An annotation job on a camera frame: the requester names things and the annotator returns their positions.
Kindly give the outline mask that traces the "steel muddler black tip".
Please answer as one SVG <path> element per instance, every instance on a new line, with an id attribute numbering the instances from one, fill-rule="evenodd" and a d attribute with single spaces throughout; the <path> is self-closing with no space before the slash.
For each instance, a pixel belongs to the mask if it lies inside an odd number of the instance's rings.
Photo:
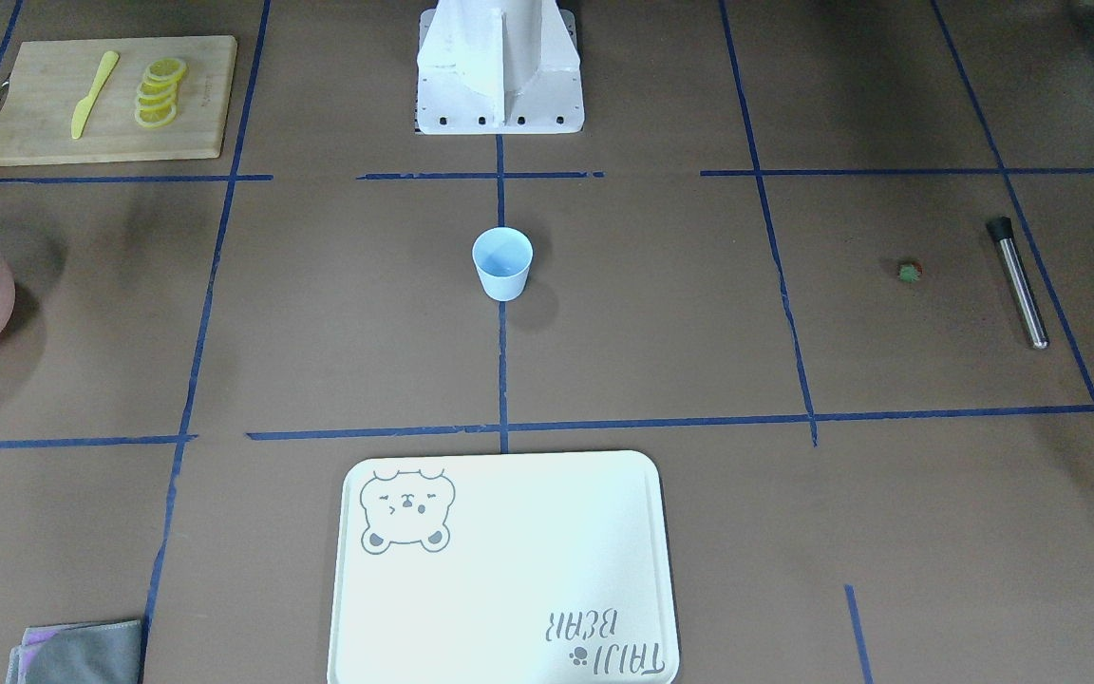
<path id="1" fill-rule="evenodd" d="M 1046 350 L 1049 337 L 1036 299 L 1029 290 L 1028 273 L 1015 245 L 1014 225 L 1009 217 L 998 216 L 986 221 L 986 230 L 1006 273 L 1011 294 L 1017 308 L 1022 328 L 1028 335 L 1029 346 L 1034 350 Z"/>

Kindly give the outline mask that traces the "wooden cutting board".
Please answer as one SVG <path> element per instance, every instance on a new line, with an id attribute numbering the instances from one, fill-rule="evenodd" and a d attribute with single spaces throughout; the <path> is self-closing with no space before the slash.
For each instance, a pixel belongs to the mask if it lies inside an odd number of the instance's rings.
<path id="1" fill-rule="evenodd" d="M 103 53 L 119 62 L 79 140 L 69 136 L 74 105 L 88 93 Z M 163 128 L 133 121 L 146 66 L 161 57 L 188 65 L 179 114 Z M 25 42 L 19 47 L 0 108 L 0 167 L 220 156 L 237 56 L 235 36 L 147 36 Z"/>

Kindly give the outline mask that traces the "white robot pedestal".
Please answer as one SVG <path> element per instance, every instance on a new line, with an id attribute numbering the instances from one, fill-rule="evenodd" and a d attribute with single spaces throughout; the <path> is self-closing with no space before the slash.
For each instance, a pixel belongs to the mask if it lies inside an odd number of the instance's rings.
<path id="1" fill-rule="evenodd" d="M 585 124 L 575 15 L 556 1 L 439 1 L 420 16 L 414 129 L 577 134 Z"/>

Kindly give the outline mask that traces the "red strawberry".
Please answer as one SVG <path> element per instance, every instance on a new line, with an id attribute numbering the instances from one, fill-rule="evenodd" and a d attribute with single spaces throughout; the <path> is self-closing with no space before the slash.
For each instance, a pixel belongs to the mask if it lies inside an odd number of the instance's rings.
<path id="1" fill-rule="evenodd" d="M 901 260 L 896 269 L 896 276 L 903 285 L 916 285 L 923 278 L 923 265 L 919 260 Z"/>

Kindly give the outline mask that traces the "yellow plastic knife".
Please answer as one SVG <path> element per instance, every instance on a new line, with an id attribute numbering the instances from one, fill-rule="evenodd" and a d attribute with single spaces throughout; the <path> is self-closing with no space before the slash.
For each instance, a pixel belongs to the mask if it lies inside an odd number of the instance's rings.
<path id="1" fill-rule="evenodd" d="M 70 139 L 79 140 L 83 137 L 88 118 L 90 118 L 91 112 L 94 111 L 101 91 L 104 90 L 105 84 L 109 81 L 110 74 L 116 69 L 118 62 L 119 53 L 117 51 L 108 50 L 101 56 L 94 79 L 92 79 L 91 86 L 88 86 L 88 93 L 74 105 L 72 118 L 70 118 L 69 123 Z"/>

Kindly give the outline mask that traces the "lemon slices row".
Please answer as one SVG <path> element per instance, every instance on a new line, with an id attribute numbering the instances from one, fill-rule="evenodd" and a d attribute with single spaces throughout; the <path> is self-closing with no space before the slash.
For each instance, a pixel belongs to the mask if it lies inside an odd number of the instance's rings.
<path id="1" fill-rule="evenodd" d="M 179 114 L 179 84 L 188 65 L 181 57 L 161 57 L 148 63 L 136 86 L 133 121 L 144 129 L 163 128 Z"/>

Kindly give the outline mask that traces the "grey folded cloth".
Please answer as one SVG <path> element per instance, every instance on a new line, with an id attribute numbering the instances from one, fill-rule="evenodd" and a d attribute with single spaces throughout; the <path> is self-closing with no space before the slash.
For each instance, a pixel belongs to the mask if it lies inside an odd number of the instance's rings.
<path id="1" fill-rule="evenodd" d="M 5 683 L 139 683 L 142 622 L 30 626 L 13 646 Z"/>

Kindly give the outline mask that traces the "light blue cup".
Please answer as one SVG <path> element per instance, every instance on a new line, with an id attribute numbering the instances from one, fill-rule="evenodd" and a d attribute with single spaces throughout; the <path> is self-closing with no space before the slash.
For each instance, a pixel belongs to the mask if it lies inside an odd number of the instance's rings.
<path id="1" fill-rule="evenodd" d="M 520 230 L 496 227 L 475 237 L 470 256 L 482 291 L 496 302 L 516 299 L 528 281 L 533 243 Z"/>

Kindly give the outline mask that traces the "cream bear tray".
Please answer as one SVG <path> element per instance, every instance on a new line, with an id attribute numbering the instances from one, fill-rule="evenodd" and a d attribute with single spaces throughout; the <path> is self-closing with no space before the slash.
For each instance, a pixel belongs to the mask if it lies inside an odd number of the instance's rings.
<path id="1" fill-rule="evenodd" d="M 330 683 L 673 683 L 663 484 L 635 450 L 366 459 L 342 484 Z"/>

